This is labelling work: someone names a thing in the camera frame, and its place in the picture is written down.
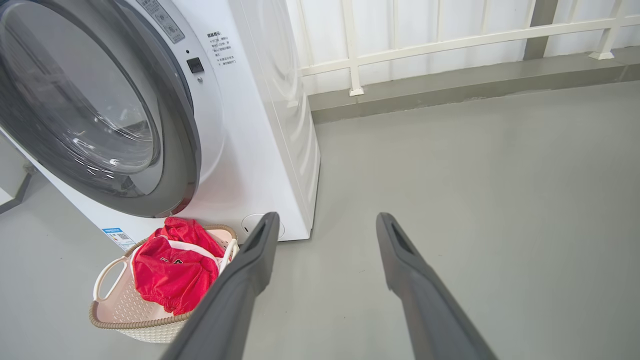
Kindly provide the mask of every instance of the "red clothing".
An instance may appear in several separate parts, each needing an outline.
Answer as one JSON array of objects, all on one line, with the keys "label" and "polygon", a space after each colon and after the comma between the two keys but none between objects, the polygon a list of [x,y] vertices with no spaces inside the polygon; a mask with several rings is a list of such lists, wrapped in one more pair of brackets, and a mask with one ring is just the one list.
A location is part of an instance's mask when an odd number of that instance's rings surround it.
[{"label": "red clothing", "polygon": [[168,313],[188,313],[218,278],[215,258],[224,253],[195,220],[167,218],[133,254],[136,290]]}]

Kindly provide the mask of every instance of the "wall baseboard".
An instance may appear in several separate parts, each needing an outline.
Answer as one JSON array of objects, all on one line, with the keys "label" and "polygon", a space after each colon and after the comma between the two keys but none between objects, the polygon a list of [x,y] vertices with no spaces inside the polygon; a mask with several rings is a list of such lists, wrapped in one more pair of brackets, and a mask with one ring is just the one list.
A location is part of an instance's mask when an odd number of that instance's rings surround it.
[{"label": "wall baseboard", "polygon": [[526,92],[640,80],[640,46],[616,49],[610,60],[588,54],[460,69],[365,85],[364,95],[349,89],[310,95],[316,124],[394,111],[489,99]]}]

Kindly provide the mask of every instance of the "blue label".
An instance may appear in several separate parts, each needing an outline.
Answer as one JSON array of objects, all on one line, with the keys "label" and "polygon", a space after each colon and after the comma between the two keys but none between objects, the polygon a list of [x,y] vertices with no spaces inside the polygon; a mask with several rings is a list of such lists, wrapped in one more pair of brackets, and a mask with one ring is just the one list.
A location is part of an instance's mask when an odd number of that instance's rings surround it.
[{"label": "blue label", "polygon": [[112,227],[111,229],[102,229],[102,231],[104,231],[107,234],[122,233],[122,229],[119,227]]},{"label": "blue label", "polygon": [[129,250],[133,245],[136,244],[128,235],[122,231],[119,227],[111,227],[109,229],[102,229],[102,231],[107,234],[119,247],[123,250]]}]

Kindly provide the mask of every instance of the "white wall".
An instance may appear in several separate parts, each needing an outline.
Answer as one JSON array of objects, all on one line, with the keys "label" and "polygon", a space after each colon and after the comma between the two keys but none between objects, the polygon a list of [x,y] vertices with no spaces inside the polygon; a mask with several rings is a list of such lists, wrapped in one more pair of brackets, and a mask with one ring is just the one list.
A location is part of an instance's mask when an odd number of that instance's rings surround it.
[{"label": "white wall", "polygon": [[[393,0],[352,1],[358,55],[393,49]],[[559,0],[554,22],[567,20],[571,2]],[[608,17],[613,2],[580,0],[575,20]],[[287,4],[302,67],[347,58],[341,0],[287,0]],[[486,32],[523,28],[528,6],[529,0],[489,1]],[[442,10],[440,40],[481,33],[481,0],[442,0]],[[307,26],[308,50],[307,39],[302,32],[302,13]],[[399,0],[396,48],[435,42],[437,13],[438,0]],[[640,13],[640,0],[627,0],[625,13]],[[545,56],[593,51],[601,34],[602,30],[550,37]],[[465,67],[520,61],[525,44],[526,40],[518,40],[365,65],[360,67],[360,79],[366,85]],[[640,26],[622,28],[614,47],[631,45],[640,45]],[[307,76],[304,82],[308,94],[346,89],[350,87],[349,70]]]},{"label": "white wall", "polygon": [[26,176],[22,154],[0,133],[0,205],[13,199]]}]

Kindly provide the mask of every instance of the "door glass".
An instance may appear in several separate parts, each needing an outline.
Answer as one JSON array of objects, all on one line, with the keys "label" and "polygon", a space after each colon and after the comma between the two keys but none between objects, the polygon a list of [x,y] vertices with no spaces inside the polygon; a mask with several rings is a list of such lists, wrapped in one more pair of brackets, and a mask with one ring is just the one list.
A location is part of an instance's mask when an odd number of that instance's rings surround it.
[{"label": "door glass", "polygon": [[33,3],[6,12],[3,26],[8,70],[38,126],[85,160],[89,173],[133,175],[155,162],[159,140],[146,104],[84,31]]}]

